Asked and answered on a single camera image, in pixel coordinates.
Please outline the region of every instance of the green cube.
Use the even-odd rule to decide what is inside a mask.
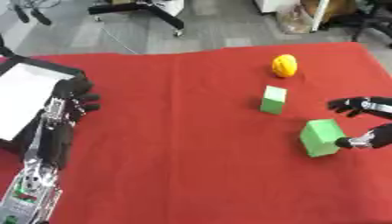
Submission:
[[[335,141],[345,134],[333,119],[309,121],[301,132],[301,141],[310,157],[334,154],[339,150]]]
[[[287,89],[267,86],[264,97],[262,98],[260,110],[275,115],[281,114],[284,102],[286,101],[286,95]]]

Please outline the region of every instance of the black robotic glove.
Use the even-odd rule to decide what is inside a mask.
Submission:
[[[363,108],[363,102],[369,102],[370,99],[366,97],[354,97],[354,98],[342,98],[328,102],[328,108],[335,110],[336,113],[343,113],[350,111],[347,116],[354,117],[362,113],[365,109]]]
[[[335,144],[342,148],[373,148],[378,149],[392,144],[392,123],[375,127],[360,137],[342,137]]]
[[[100,108],[97,103],[100,96],[90,94],[93,83],[85,77],[76,77],[71,80],[60,80],[52,91],[52,96],[48,99],[45,109],[26,126],[21,133],[22,146],[21,155],[23,159],[25,151],[35,137],[39,121],[42,115],[52,106],[53,98],[65,101],[64,112],[59,122],[54,124],[46,123],[51,128],[43,128],[38,156],[45,164],[57,165],[59,169],[66,166],[69,148],[73,141],[75,124],[88,112]]]
[[[327,107],[336,111],[336,113],[350,111],[347,114],[348,117],[355,117],[361,113],[366,113],[392,119],[392,98],[378,96],[342,98],[329,101]]]

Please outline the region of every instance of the white cabinet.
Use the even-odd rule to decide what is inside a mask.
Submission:
[[[274,12],[282,5],[298,4],[300,0],[254,0],[262,13]]]

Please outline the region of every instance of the white paper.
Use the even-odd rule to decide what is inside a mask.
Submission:
[[[0,76],[0,139],[11,141],[44,107],[54,85],[71,75],[17,64]]]

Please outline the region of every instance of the chair wheel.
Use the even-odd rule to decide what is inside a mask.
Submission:
[[[183,30],[175,30],[173,35],[174,35],[175,38],[179,38],[182,35],[184,35],[184,31]]]
[[[99,23],[99,22],[102,22],[102,19],[100,17],[94,17],[94,21]]]

